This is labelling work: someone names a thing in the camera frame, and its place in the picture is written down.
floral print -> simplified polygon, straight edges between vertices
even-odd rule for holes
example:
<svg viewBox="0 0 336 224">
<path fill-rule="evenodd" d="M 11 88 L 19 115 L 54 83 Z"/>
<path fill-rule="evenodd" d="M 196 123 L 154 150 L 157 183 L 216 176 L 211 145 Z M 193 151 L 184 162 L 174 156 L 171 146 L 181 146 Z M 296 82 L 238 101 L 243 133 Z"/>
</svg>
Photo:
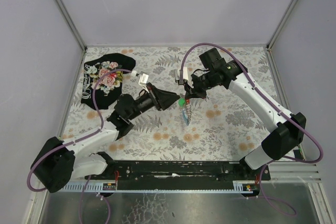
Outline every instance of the floral print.
<svg viewBox="0 0 336 224">
<path fill-rule="evenodd" d="M 116 62 L 104 61 L 102 63 L 96 63 L 94 66 L 85 65 L 85 73 L 87 73 L 91 78 L 93 78 L 91 87 L 94 88 L 97 84 L 99 78 L 104 74 L 110 72 L 112 69 L 115 69 L 118 66 Z M 104 95 L 107 96 L 111 90 L 114 88 L 120 87 L 122 82 L 122 72 L 118 71 L 116 73 L 109 74 L 106 76 L 96 88 L 104 92 Z"/>
<path fill-rule="evenodd" d="M 195 48 L 185 66 L 189 71 L 202 69 L 198 56 L 211 47 Z M 182 86 L 174 81 L 174 69 L 181 67 L 181 61 L 189 47 L 100 47 L 88 48 L 85 61 L 91 61 L 105 54 L 123 53 L 136 60 L 137 72 L 149 74 L 149 81 L 159 89 L 184 94 Z M 268 60 L 262 47 L 228 48 L 253 75 L 258 84 L 275 100 L 274 83 L 268 67 Z M 226 61 L 230 57 L 219 51 Z M 108 69 L 116 67 L 115 62 L 102 62 L 99 66 L 85 68 L 85 71 L 98 79 Z M 121 76 L 111 75 L 99 88 L 116 87 Z M 98 114 L 80 103 L 83 74 L 78 80 L 72 99 L 64 138 L 76 136 L 100 125 Z M 125 75 L 122 92 L 137 97 L 141 87 L 138 78 Z M 223 87 L 215 87 L 208 92 L 206 99 L 191 99 L 192 116 L 187 126 L 178 104 L 165 111 L 152 108 L 138 116 L 132 123 L 133 129 L 122 139 L 112 141 L 93 152 L 105 151 L 113 159 L 138 160 L 240 160 L 260 145 L 269 134 L 258 116 L 242 99 Z M 102 110 L 106 119 L 116 103 Z"/>
</svg>

cable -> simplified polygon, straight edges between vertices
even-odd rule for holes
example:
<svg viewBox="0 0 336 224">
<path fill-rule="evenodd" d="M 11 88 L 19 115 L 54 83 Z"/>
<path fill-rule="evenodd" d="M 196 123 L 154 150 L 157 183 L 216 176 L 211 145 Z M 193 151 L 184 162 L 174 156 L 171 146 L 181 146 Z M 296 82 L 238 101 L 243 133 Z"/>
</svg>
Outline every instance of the cable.
<svg viewBox="0 0 336 224">
<path fill-rule="evenodd" d="M 262 185 L 262 183 L 261 183 L 261 181 L 262 181 L 261 178 L 262 178 L 262 175 L 263 175 L 263 173 L 264 173 L 264 171 L 265 171 L 265 169 L 266 169 L 266 166 L 267 166 L 268 164 L 265 164 L 265 165 L 262 166 L 261 171 L 260 171 L 260 175 L 259 175 L 259 178 L 260 178 L 260 181 L 259 181 L 259 187 L 260 187 L 260 192 L 261 192 L 262 195 L 263 195 L 263 198 L 267 201 L 267 203 L 269 203 L 269 205 L 270 205 L 271 207 L 273 207 L 273 208 L 274 208 L 275 210 L 277 210 L 279 213 L 281 213 L 281 214 L 283 214 L 283 215 L 286 215 L 286 216 L 289 216 L 289 217 L 296 217 L 296 216 L 298 215 L 298 213 L 296 212 L 295 208 L 294 208 L 290 203 L 286 202 L 286 201 L 283 200 L 283 199 L 272 198 L 272 197 L 268 197 L 268 196 L 266 196 L 266 194 L 265 194 L 265 192 L 264 192 L 264 188 L 262 187 L 263 185 Z M 289 214 L 289 213 L 287 213 L 287 212 L 282 211 L 280 208 L 276 207 L 276 206 L 270 201 L 270 199 L 284 203 L 285 205 L 287 205 L 288 207 L 290 207 L 290 208 L 293 210 L 294 213 L 293 213 L 293 214 Z"/>
<path fill-rule="evenodd" d="M 250 78 L 250 76 L 248 75 L 247 71 L 245 70 L 245 68 L 243 67 L 243 65 L 240 63 L 240 61 L 233 55 L 231 54 L 231 52 L 229 52 L 227 49 L 221 47 L 221 46 L 218 46 L 216 44 L 213 44 L 213 43 L 199 43 L 199 44 L 196 44 L 194 45 L 193 47 L 191 47 L 187 53 L 185 54 L 183 60 L 182 60 L 182 63 L 181 63 L 181 69 L 180 69 L 180 80 L 183 81 L 183 67 L 184 67 L 184 63 L 186 61 L 186 58 L 188 57 L 188 55 L 191 53 L 191 51 L 193 49 L 195 49 L 196 47 L 199 47 L 199 46 L 212 46 L 212 47 L 216 47 L 216 48 L 219 48 L 220 50 L 226 52 L 228 55 L 231 56 L 231 58 L 238 64 L 238 66 L 241 68 L 241 70 L 243 71 L 245 77 L 247 78 L 247 80 L 249 81 L 249 83 L 251 84 L 251 86 L 254 88 L 254 90 L 256 90 L 256 92 L 273 108 L 275 109 L 282 117 L 284 117 L 287 121 L 289 121 L 291 124 L 293 124 L 296 128 L 298 128 L 301 132 L 303 132 L 308 138 L 310 138 L 316 145 L 316 147 L 319 149 L 319 152 L 320 152 L 320 155 L 317 159 L 315 160 L 312 160 L 312 161 L 306 161 L 306 160 L 302 160 L 302 159 L 298 159 L 298 158 L 294 158 L 294 157 L 289 157 L 289 156 L 284 156 L 285 158 L 288 158 L 290 160 L 293 160 L 293 161 L 297 161 L 297 162 L 301 162 L 301 163 L 306 163 L 306 164 L 314 164 L 314 163 L 318 163 L 320 162 L 322 159 L 323 159 L 323 149 L 322 149 L 322 146 L 319 144 L 319 142 L 308 132 L 306 131 L 304 128 L 302 128 L 299 124 L 297 124 L 296 122 L 294 122 L 290 117 L 288 117 L 287 115 L 285 115 L 274 103 L 272 103 L 257 87 L 256 85 L 254 84 L 254 82 L 252 81 L 252 79 Z M 286 201 L 282 200 L 282 199 L 277 199 L 277 198 L 271 198 L 271 197 L 267 197 L 264 193 L 264 189 L 262 187 L 262 183 L 261 183 L 261 178 L 262 178 L 262 174 L 266 168 L 267 164 L 265 164 L 262 169 L 261 169 L 261 172 L 260 172 L 260 175 L 259 175 L 259 184 L 260 184 L 260 191 L 261 193 L 264 195 L 264 198 L 266 199 L 267 203 L 269 203 L 273 208 L 275 208 L 277 211 L 279 211 L 281 214 L 283 215 L 286 215 L 286 216 L 291 216 L 291 217 L 296 217 L 297 216 L 297 212 L 296 210 L 294 209 L 294 207 L 292 207 L 289 203 L 287 203 Z M 271 202 L 270 202 L 270 199 L 272 200 L 277 200 L 277 201 L 280 201 L 284 204 L 286 204 L 287 206 L 289 206 L 293 211 L 294 211 L 294 214 L 288 214 L 282 210 L 280 210 L 279 208 L 277 208 L 275 205 L 273 205 Z"/>
<path fill-rule="evenodd" d="M 110 75 L 110 74 L 112 74 L 112 73 L 118 72 L 118 71 L 123 71 L 123 72 L 127 72 L 127 73 L 130 73 L 130 72 L 131 72 L 130 70 L 127 70 L 127 69 L 114 69 L 114 70 L 111 70 L 110 72 L 108 72 L 108 73 L 104 74 L 102 77 L 100 77 L 100 78 L 98 79 L 96 85 L 95 85 L 94 88 L 93 88 L 93 95 L 92 95 L 93 105 L 94 105 L 94 107 L 95 107 L 95 109 L 96 109 L 96 111 L 97 111 L 97 113 L 98 113 L 98 115 L 99 115 L 99 118 L 100 118 L 100 121 L 101 121 L 101 124 L 100 124 L 100 127 L 101 127 L 101 128 L 98 129 L 98 130 L 96 130 L 95 132 L 90 133 L 90 134 L 88 134 L 88 135 L 86 135 L 86 136 L 83 136 L 83 137 L 81 137 L 81 138 L 79 138 L 79 139 L 77 139 L 77 140 L 75 140 L 75 141 L 71 141 L 71 142 L 69 142 L 69 143 L 60 145 L 60 146 L 58 146 L 58 147 L 52 149 L 51 151 L 47 152 L 46 154 L 44 154 L 44 155 L 43 155 L 43 156 L 42 156 L 42 157 L 41 157 L 41 158 L 40 158 L 40 159 L 39 159 L 39 160 L 32 166 L 32 168 L 30 169 L 30 171 L 29 171 L 29 173 L 28 173 L 28 176 L 27 176 L 27 187 L 28 187 L 31 191 L 34 191 L 34 192 L 37 192 L 37 193 L 38 193 L 38 192 L 40 192 L 40 191 L 44 191 L 44 190 L 46 190 L 46 188 L 36 189 L 36 188 L 32 187 L 32 185 L 31 185 L 31 183 L 30 183 L 31 176 L 33 175 L 33 173 L 34 173 L 36 167 L 37 167 L 40 163 L 42 163 L 42 161 L 43 161 L 46 157 L 48 157 L 48 156 L 51 155 L 52 153 L 54 153 L 54 152 L 56 152 L 56 151 L 58 151 L 58 150 L 60 150 L 60 149 L 62 149 L 62 148 L 65 148 L 65 147 L 67 147 L 67 146 L 69 146 L 69 145 L 71 145 L 71 144 L 77 144 L 77 143 L 80 142 L 80 141 L 83 141 L 83 140 L 85 140 L 85 139 L 87 139 L 87 138 L 89 138 L 89 137 L 91 137 L 91 136 L 94 136 L 94 135 L 98 134 L 98 133 L 102 130 L 102 128 L 104 127 L 104 119 L 103 119 L 103 116 L 102 116 L 102 114 L 100 113 L 99 108 L 98 108 L 97 103 L 96 103 L 96 88 L 97 88 L 97 86 L 99 85 L 99 83 L 100 83 L 106 76 L 108 76 L 108 75 Z"/>
<path fill-rule="evenodd" d="M 246 198 L 245 197 L 239 197 L 239 198 L 234 198 L 234 200 L 236 200 L 236 199 L 244 199 L 244 200 L 246 200 L 246 199 L 259 199 L 259 198 L 266 199 L 265 196 L 255 196 L 255 197 L 246 197 Z M 267 198 L 270 199 L 270 200 L 278 201 L 280 203 L 285 204 L 290 209 L 292 209 L 292 211 L 294 212 L 293 215 L 287 214 L 287 213 L 283 213 L 284 215 L 289 215 L 289 216 L 292 216 L 292 217 L 296 217 L 297 216 L 297 212 L 296 212 L 295 208 L 290 203 L 288 203 L 285 200 L 280 199 L 280 198 L 275 198 L 275 197 L 267 197 Z"/>
<path fill-rule="evenodd" d="M 203 70 L 203 69 L 197 68 L 192 74 L 196 73 L 197 71 L 208 72 L 209 70 L 208 69 Z"/>
<path fill-rule="evenodd" d="M 91 179 L 91 175 L 89 176 L 88 180 L 86 181 L 86 183 L 83 187 L 83 190 L 80 194 L 79 207 L 78 207 L 78 218 L 79 218 L 80 224 L 83 224 L 81 209 L 82 209 L 84 191 L 85 191 L 86 187 L 88 186 L 90 179 Z M 105 222 L 105 224 L 107 224 L 107 223 L 109 223 L 109 220 L 111 218 L 111 207 L 110 207 L 110 204 L 109 204 L 108 200 L 104 196 L 101 196 L 101 199 L 103 199 L 105 201 L 105 203 L 107 204 L 108 215 L 107 215 L 107 220 Z"/>
<path fill-rule="evenodd" d="M 226 52 L 228 55 L 230 55 L 230 57 L 238 64 L 238 66 L 241 68 L 241 70 L 243 71 L 245 77 L 247 78 L 247 80 L 250 82 L 251 86 L 257 91 L 257 93 L 273 108 L 275 109 L 282 117 L 284 117 L 287 121 L 289 121 L 290 123 L 292 123 L 296 128 L 298 128 L 300 131 L 302 131 L 307 137 L 309 137 L 316 145 L 316 147 L 319 149 L 320 155 L 316 160 L 312 160 L 312 161 L 305 161 L 305 160 L 301 160 L 301 159 L 297 159 L 297 158 L 293 158 L 293 157 L 288 157 L 288 156 L 284 156 L 285 158 L 294 160 L 294 161 L 299 161 L 302 163 L 306 163 L 306 164 L 314 164 L 317 162 L 320 162 L 323 159 L 324 153 L 323 153 L 323 149 L 322 146 L 318 143 L 318 141 L 308 132 L 306 131 L 304 128 L 302 128 L 299 124 L 297 124 L 296 122 L 294 122 L 291 118 L 289 118 L 287 115 L 285 115 L 279 108 L 278 106 L 276 106 L 274 103 L 272 103 L 254 84 L 254 82 L 252 81 L 251 77 L 248 75 L 247 71 L 245 70 L 245 68 L 243 67 L 243 65 L 240 63 L 240 61 L 233 55 L 231 54 L 230 51 L 228 51 L 227 49 L 218 46 L 216 44 L 213 43 L 199 43 L 196 44 L 195 46 L 191 47 L 188 52 L 185 54 L 182 63 L 181 63 L 181 69 L 180 69 L 180 80 L 183 80 L 183 67 L 184 67 L 184 63 L 186 61 L 186 58 L 188 57 L 188 55 L 190 54 L 190 52 L 195 49 L 196 47 L 199 46 L 212 46 L 212 47 L 216 47 L 224 52 Z"/>
</svg>

stainless steel surface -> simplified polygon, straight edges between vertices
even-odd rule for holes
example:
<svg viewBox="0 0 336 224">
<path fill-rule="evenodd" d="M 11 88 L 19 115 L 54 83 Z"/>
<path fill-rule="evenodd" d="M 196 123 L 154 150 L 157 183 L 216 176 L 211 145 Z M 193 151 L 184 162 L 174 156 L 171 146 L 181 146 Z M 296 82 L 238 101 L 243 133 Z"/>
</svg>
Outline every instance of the stainless steel surface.
<svg viewBox="0 0 336 224">
<path fill-rule="evenodd" d="M 218 194 L 122 194 L 108 198 L 109 223 L 319 223 L 310 191 L 304 184 L 266 184 L 268 196 L 291 203 L 297 218 L 286 217 L 271 208 L 264 199 L 245 200 L 238 195 Z M 79 223 L 80 193 L 48 195 L 40 223 Z M 282 210 L 290 211 L 279 205 Z M 107 207 L 95 194 L 85 193 L 84 224 L 105 223 Z"/>
</svg>

gray wall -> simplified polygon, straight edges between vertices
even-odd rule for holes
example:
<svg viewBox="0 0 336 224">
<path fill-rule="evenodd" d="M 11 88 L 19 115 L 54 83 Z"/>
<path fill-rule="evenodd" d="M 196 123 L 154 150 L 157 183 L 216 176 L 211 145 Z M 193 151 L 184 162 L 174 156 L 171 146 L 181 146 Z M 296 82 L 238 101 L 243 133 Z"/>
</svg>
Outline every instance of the gray wall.
<svg viewBox="0 0 336 224">
<path fill-rule="evenodd" d="M 57 134 L 81 51 L 53 0 L 0 6 L 0 222 L 20 223 L 29 167 Z"/>
<path fill-rule="evenodd" d="M 307 117 L 307 129 L 324 148 L 319 163 L 323 184 L 336 209 L 336 1 L 301 0 L 277 40 L 273 53 L 293 111 Z M 318 151 L 304 139 L 308 159 Z"/>
<path fill-rule="evenodd" d="M 290 0 L 63 0 L 87 45 L 266 44 Z"/>
</svg>

rose graphic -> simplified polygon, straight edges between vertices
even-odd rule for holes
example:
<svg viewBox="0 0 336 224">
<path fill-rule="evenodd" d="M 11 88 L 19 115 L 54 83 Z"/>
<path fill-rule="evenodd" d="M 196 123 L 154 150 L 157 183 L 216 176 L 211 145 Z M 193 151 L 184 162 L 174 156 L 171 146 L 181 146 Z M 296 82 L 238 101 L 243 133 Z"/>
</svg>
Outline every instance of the rose graphic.
<svg viewBox="0 0 336 224">
<path fill-rule="evenodd" d="M 110 68 L 113 69 L 113 68 L 116 68 L 118 66 L 118 63 L 116 62 L 111 62 L 110 63 Z"/>
<path fill-rule="evenodd" d="M 102 84 L 105 85 L 106 87 L 113 88 L 115 86 L 114 82 L 115 82 L 115 78 L 116 77 L 117 77 L 117 74 L 116 73 L 112 73 L 112 74 L 106 76 L 102 80 Z"/>
<path fill-rule="evenodd" d="M 106 69 L 106 68 L 102 68 L 99 70 L 99 74 L 98 74 L 98 77 L 102 77 L 104 74 L 110 72 L 110 70 Z"/>
</svg>

